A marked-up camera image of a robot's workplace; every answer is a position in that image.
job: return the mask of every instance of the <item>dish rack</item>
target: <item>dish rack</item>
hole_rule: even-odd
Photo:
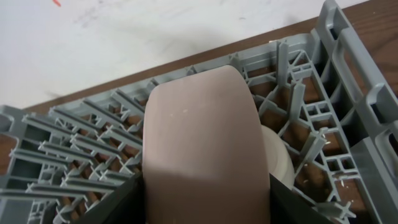
[[[0,223],[103,222],[142,175],[150,92],[223,65],[241,72],[261,123],[284,141],[295,194],[334,222],[360,218],[358,204],[368,221],[398,223],[398,101],[333,0],[310,34],[65,103],[48,115],[0,107],[0,134],[16,140],[0,178]],[[358,199],[346,199],[358,191]]]

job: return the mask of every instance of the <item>white wall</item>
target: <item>white wall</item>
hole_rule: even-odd
[[[24,108],[319,14],[322,0],[2,0],[0,105]],[[364,0],[337,0],[341,7]]]

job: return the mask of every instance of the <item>gray plastic rack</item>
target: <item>gray plastic rack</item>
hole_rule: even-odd
[[[65,103],[47,116],[0,107],[0,134],[17,140],[0,178],[0,224],[101,223],[141,175],[150,92],[159,83],[223,65],[241,72],[262,123],[267,113],[284,118],[276,131],[294,161],[296,180],[309,167],[325,175],[325,198],[312,196],[298,181],[296,194],[329,219],[349,223],[356,214],[340,197],[339,185],[354,180],[374,223],[398,223],[398,101],[341,9],[327,0],[310,34]],[[284,104],[277,100],[282,91],[289,93]],[[306,100],[307,91],[319,99]],[[308,130],[302,146],[285,136],[293,125]],[[329,134],[340,151],[327,150]]]

